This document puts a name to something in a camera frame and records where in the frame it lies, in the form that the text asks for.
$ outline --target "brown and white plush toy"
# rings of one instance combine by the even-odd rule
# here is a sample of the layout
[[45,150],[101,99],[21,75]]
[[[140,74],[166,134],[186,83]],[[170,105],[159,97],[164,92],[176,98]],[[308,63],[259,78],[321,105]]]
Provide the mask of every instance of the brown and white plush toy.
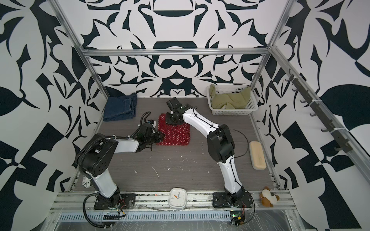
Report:
[[274,207],[274,204],[280,200],[280,197],[273,194],[267,186],[262,190],[262,193],[259,196],[261,198],[262,205],[265,207]]

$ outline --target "laundry basket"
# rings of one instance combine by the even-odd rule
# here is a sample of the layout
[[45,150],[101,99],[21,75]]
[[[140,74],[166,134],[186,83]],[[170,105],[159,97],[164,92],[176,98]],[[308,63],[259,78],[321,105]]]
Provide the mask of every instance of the laundry basket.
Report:
[[[242,85],[215,85],[216,94],[225,94],[225,93],[238,93],[241,92],[245,87]],[[207,87],[207,100],[209,108],[212,111],[213,115],[248,115],[249,113],[256,111],[258,109],[256,98],[254,97],[253,92],[250,93],[250,100],[245,107],[245,109],[214,109],[211,106],[211,98],[209,97],[209,88]]]

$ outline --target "patterned wallpaper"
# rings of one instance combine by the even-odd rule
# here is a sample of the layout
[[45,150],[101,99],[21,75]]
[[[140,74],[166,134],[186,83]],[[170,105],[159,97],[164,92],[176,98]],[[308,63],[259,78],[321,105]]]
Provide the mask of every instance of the patterned wallpaper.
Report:
[[266,47],[287,0],[63,0],[89,49]]
[[[369,153],[369,1],[298,0],[277,46]],[[281,184],[306,228],[370,226],[370,185],[287,75],[270,58],[255,89],[254,112]]]
[[45,0],[0,3],[1,230],[30,230],[75,172],[106,99]]
[[110,96],[202,97],[215,84],[250,84],[262,55],[91,57]]

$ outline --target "green cloth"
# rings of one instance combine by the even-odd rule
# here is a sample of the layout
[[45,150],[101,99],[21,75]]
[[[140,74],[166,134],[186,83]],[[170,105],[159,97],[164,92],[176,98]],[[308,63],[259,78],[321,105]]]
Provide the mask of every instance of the green cloth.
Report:
[[250,99],[250,87],[239,93],[216,94],[216,88],[211,84],[209,88],[211,106],[213,109],[245,109]]

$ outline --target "clock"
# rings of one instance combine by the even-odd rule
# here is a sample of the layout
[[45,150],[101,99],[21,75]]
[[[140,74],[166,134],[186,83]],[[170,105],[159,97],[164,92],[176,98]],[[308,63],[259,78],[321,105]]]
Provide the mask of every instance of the clock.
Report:
[[186,206],[187,193],[185,189],[173,188],[169,193],[168,204],[170,208],[183,210]]

